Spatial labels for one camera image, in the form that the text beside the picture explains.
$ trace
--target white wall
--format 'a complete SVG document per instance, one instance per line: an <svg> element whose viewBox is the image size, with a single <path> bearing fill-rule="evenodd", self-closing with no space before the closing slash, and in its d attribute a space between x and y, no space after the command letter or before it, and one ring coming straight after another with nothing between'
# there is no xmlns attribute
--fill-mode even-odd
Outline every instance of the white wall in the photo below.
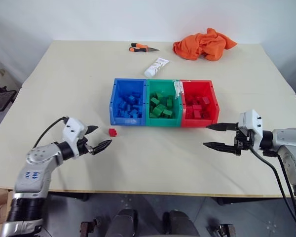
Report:
<svg viewBox="0 0 296 237"><path fill-rule="evenodd" d="M0 66L23 82L53 39L176 41L207 27L261 43L296 91L296 0L0 0Z"/></svg>

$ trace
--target red bin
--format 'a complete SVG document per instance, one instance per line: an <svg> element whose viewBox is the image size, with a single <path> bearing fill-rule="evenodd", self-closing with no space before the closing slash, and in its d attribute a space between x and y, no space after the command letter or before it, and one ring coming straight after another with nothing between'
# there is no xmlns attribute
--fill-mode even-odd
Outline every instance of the red bin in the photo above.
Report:
<svg viewBox="0 0 296 237"><path fill-rule="evenodd" d="M217 123L219 106L211 80L181 80L181 127L206 127Z"/></svg>

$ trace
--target blue bin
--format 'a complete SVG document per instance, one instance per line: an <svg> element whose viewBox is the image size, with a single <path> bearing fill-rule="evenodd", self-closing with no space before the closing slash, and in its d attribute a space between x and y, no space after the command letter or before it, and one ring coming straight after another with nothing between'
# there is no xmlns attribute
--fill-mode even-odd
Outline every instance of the blue bin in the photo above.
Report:
<svg viewBox="0 0 296 237"><path fill-rule="evenodd" d="M110 101L111 125L145 126L146 80L114 80Z"/></svg>

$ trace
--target orange cloth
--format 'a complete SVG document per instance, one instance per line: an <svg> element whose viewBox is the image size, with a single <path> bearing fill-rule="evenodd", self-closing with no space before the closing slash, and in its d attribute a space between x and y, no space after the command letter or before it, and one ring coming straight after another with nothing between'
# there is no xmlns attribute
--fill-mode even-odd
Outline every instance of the orange cloth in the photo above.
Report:
<svg viewBox="0 0 296 237"><path fill-rule="evenodd" d="M202 54L207 60L217 61L222 57L223 49L230 49L236 45L237 43L227 36L213 28L207 28L207 34L197 33L174 42L173 51L188 60L197 60Z"/></svg>

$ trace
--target plastic bin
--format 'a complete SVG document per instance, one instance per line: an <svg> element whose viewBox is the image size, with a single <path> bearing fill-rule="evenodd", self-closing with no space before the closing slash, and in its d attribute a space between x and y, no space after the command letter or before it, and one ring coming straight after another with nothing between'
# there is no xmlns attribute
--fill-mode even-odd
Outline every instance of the plastic bin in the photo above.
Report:
<svg viewBox="0 0 296 237"><path fill-rule="evenodd" d="M206 127L217 123L219 106L210 80L181 80L182 127Z"/></svg>
<svg viewBox="0 0 296 237"><path fill-rule="evenodd" d="M146 94L146 126L163 126L163 127L180 127L182 118L182 99L181 95L175 99L175 80L159 80L159 79L148 79L147 94ZM169 109L172 112L170 118L151 118L150 117L150 106L152 106L151 97L156 94L160 94L163 98L160 99L161 104L167 103L167 99L172 97L173 105Z"/></svg>
<svg viewBox="0 0 296 237"><path fill-rule="evenodd" d="M115 79L110 101L111 125L145 126L146 79Z"/></svg>

